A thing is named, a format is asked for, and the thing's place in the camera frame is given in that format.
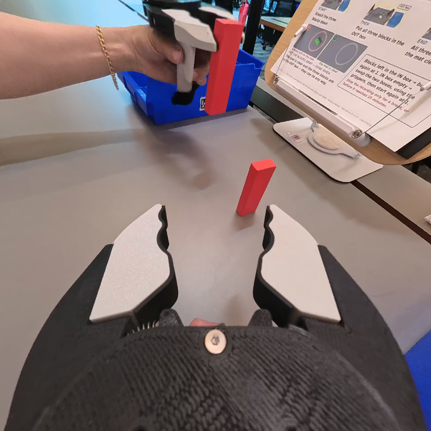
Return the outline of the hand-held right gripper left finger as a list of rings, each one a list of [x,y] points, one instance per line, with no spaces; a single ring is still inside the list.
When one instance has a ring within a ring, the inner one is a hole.
[[[173,259],[168,251],[165,206],[156,204],[115,239],[89,320],[130,318],[155,324],[178,298]]]

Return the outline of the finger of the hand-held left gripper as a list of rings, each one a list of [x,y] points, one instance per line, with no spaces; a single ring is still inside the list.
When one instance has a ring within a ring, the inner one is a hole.
[[[200,7],[200,21],[207,24],[212,30],[214,29],[216,19],[237,20],[232,13],[223,8],[214,6]]]
[[[208,24],[192,17],[186,10],[162,9],[161,11],[173,19],[175,39],[179,43],[203,51],[217,51],[217,42]]]

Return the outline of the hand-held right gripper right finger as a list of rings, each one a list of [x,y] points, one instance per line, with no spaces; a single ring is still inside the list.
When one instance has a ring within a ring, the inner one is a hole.
[[[272,204],[264,219],[263,252],[258,258],[253,298],[278,327],[304,318],[340,324],[332,287],[314,237]]]

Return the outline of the red wooden block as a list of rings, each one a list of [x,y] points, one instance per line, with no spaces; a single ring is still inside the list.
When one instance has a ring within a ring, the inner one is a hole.
[[[276,169],[272,159],[252,162],[236,208],[239,216],[254,213]]]
[[[210,60],[205,102],[208,115],[223,114],[227,110],[243,29],[236,20],[215,20],[213,34],[218,48]]]

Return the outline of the person's left forearm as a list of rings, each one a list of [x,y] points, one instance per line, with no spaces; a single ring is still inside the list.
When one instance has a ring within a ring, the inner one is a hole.
[[[132,64],[132,28],[96,28],[0,14],[0,98],[45,93],[126,70]]]

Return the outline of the person's left hand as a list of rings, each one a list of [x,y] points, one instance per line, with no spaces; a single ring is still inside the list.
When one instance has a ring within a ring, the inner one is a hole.
[[[149,25],[129,26],[121,32],[125,48],[118,72],[143,73],[164,83],[177,84],[177,67],[183,64],[186,55],[174,38]]]

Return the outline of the black pillar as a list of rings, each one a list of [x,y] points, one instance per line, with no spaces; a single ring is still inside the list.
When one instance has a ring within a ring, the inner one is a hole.
[[[242,49],[253,55],[265,0],[251,0]]]

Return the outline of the wooden-edged table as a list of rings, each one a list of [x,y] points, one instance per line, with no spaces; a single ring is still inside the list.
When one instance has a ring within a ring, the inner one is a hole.
[[[259,23],[276,31],[284,32],[291,19],[291,17],[262,16]]]

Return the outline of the blue plastic bin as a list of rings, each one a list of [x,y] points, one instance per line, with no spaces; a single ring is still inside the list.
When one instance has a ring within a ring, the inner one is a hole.
[[[239,50],[227,112],[245,109],[251,99],[257,79],[265,63],[251,54]],[[157,125],[207,116],[204,110],[207,85],[198,87],[191,104],[173,105],[176,85],[162,83],[136,72],[117,74],[132,99]]]
[[[422,337],[405,355],[415,382],[428,430],[431,430],[431,333]]]

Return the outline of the instruction sheet on wooden stand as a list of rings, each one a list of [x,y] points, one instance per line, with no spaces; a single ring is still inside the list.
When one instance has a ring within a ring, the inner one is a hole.
[[[383,165],[404,165],[429,157],[430,143],[406,159],[368,135],[364,140],[356,142],[358,134],[354,133],[351,136],[349,134],[353,131],[351,125],[344,124],[339,119],[335,124],[328,122],[328,119],[335,118],[332,113],[328,114],[328,118],[320,116],[323,107],[318,107],[317,104],[312,105],[309,111],[308,106],[277,86],[279,78],[275,77],[271,68],[288,47],[290,37],[299,29],[316,2],[301,2],[267,62],[265,71],[267,84],[298,108],[303,115],[300,119],[275,124],[274,131],[332,179],[344,183],[373,173]]]

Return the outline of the printed instruction sheet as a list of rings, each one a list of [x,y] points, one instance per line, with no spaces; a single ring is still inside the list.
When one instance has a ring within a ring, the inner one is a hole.
[[[317,1],[272,66],[277,86],[410,158],[430,143],[430,1]]]

